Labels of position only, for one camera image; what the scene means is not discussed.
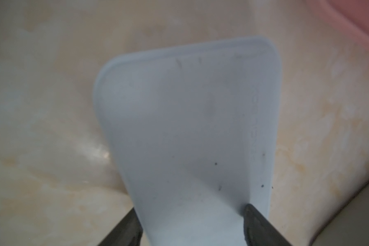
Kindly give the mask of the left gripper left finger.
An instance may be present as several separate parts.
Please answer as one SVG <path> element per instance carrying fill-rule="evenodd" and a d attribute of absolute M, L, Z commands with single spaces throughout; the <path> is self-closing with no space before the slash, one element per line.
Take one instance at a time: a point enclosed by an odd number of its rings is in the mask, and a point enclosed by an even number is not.
<path fill-rule="evenodd" d="M 98 246 L 140 246 L 143 228 L 132 208 Z"/>

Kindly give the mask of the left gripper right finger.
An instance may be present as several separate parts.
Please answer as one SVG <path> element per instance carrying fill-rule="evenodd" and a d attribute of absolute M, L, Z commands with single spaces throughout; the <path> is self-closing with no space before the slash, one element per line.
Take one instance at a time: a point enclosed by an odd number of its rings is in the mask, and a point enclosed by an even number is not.
<path fill-rule="evenodd" d="M 291 246 L 251 204 L 244 210 L 244 235 L 248 246 Z"/>

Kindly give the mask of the grey plastic storage box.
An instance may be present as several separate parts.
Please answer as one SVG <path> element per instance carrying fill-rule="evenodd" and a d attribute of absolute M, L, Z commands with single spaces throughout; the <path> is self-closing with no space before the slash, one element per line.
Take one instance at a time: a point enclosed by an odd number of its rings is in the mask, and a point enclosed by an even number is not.
<path fill-rule="evenodd" d="M 318 231 L 311 246 L 369 246 L 369 182 Z"/>

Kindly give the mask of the light blue pencil case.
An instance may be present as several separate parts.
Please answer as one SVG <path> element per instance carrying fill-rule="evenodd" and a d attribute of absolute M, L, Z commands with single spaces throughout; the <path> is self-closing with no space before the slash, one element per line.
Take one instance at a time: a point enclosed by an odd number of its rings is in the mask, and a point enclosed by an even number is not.
<path fill-rule="evenodd" d="M 258 36 L 103 66 L 94 109 L 150 245 L 245 245 L 244 206 L 270 209 L 280 88 Z"/>

